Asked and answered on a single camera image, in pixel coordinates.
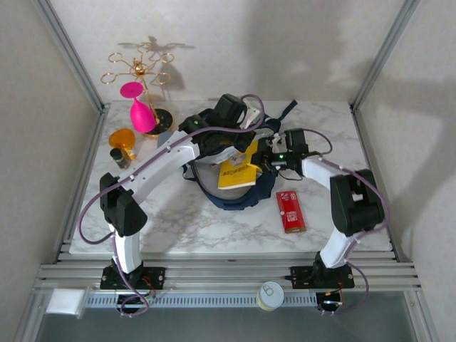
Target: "white marble tabletop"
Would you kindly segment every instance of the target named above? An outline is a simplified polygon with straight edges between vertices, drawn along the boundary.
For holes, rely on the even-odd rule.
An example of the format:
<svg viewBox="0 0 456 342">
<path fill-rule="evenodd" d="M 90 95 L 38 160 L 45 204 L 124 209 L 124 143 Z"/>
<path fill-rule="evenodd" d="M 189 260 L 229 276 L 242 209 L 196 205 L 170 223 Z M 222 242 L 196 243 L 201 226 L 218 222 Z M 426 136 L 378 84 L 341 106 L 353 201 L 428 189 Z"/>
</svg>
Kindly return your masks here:
<svg viewBox="0 0 456 342">
<path fill-rule="evenodd" d="M 289 101 L 266 101 L 266 113 L 278 117 Z M 99 179 L 107 172 L 120 173 L 109 156 L 108 138 L 119 128 L 131 128 L 130 101 L 111 104 L 98 152 L 90 175 L 83 205 L 98 193 Z M 174 101 L 158 103 L 175 117 L 175 127 L 183 118 L 213 108 L 215 101 Z M 347 103 L 301 101 L 282 123 L 282 129 L 312 128 L 326 134 L 334 144 L 328 159 L 355 169 L 366 167 Z M 144 160 L 156 148 L 156 140 L 139 133 L 138 158 Z M 319 136 L 306 134 L 312 150 L 324 151 L 327 145 Z M 296 190 L 306 220 L 307 231 L 285 234 L 275 192 Z M 277 178 L 270 199 L 243 211 L 227 212 L 215 207 L 194 182 L 182 178 L 182 170 L 175 170 L 156 187 L 141 204 L 149 220 L 140 232 L 142 252 L 168 253 L 264 253 L 317 252 L 326 244 L 333 230 L 329 191 L 312 180 L 300 182 Z M 83 231 L 90 239 L 100 239 L 109 232 L 103 213 L 96 202 L 83 220 Z M 372 234 L 357 246 L 358 251 L 390 251 L 386 231 Z M 97 246 L 85 244 L 77 232 L 73 236 L 70 253 L 111 253 L 110 242 Z"/>
</svg>

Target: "red box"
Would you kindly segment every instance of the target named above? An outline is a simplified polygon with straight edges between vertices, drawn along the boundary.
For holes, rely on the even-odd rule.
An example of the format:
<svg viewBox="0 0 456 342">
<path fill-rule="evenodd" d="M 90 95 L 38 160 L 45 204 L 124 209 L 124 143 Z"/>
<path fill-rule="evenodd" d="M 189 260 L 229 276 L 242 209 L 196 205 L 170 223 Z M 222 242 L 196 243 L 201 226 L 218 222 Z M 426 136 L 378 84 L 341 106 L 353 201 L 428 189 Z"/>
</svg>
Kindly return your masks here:
<svg viewBox="0 0 456 342">
<path fill-rule="evenodd" d="M 276 193 L 276 196 L 285 232 L 287 234 L 305 232 L 306 223 L 296 191 L 280 191 Z"/>
</svg>

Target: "yellow book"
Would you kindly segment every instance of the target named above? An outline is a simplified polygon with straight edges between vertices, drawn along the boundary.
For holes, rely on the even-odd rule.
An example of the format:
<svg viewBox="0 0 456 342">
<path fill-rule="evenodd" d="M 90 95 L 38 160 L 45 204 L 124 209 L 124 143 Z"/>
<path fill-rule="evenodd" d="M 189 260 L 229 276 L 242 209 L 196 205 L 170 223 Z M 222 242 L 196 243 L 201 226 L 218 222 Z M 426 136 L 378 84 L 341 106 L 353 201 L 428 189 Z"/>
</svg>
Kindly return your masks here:
<svg viewBox="0 0 456 342">
<path fill-rule="evenodd" d="M 219 175 L 219 189 L 228 190 L 255 185 L 258 169 L 250 165 L 250 161 L 257 148 L 258 140 L 252 142 L 245 153 L 239 152 L 222 163 Z"/>
</svg>

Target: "white wall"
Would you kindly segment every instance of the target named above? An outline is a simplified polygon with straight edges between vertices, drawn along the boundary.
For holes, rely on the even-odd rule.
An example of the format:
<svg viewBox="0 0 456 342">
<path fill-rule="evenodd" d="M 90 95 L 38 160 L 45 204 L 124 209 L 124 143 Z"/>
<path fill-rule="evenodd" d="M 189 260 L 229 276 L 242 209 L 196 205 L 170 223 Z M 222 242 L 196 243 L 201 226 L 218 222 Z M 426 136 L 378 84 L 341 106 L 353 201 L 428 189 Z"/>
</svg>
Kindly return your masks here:
<svg viewBox="0 0 456 342">
<path fill-rule="evenodd" d="M 16 331 L 38 266 L 52 261 L 95 123 L 31 0 L 0 1 L 0 336 Z"/>
<path fill-rule="evenodd" d="M 421 1 L 361 115 L 442 341 L 456 341 L 455 13 L 456 1 Z"/>
<path fill-rule="evenodd" d="M 173 80 L 157 96 L 173 100 L 257 93 L 266 100 L 353 100 L 403 0 L 52 0 L 106 102 L 121 100 L 130 76 L 109 63 L 119 43 L 156 39 L 173 52 Z"/>
</svg>

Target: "black wire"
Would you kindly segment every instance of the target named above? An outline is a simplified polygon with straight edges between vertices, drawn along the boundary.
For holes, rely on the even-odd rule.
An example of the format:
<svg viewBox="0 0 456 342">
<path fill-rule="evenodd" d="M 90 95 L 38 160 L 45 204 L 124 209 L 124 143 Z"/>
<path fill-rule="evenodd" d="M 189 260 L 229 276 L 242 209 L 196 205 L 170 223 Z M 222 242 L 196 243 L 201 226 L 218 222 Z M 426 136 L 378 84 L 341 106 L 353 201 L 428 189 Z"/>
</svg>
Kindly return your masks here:
<svg viewBox="0 0 456 342">
<path fill-rule="evenodd" d="M 297 178 L 287 178 L 287 177 L 283 176 L 283 175 L 280 173 L 280 171 L 279 171 L 279 176 L 282 177 L 282 178 L 284 178 L 285 180 L 296 180 L 296 181 L 302 180 L 302 179 L 304 178 L 304 177 L 302 177 L 302 176 L 299 176 L 300 179 L 297 179 Z"/>
</svg>

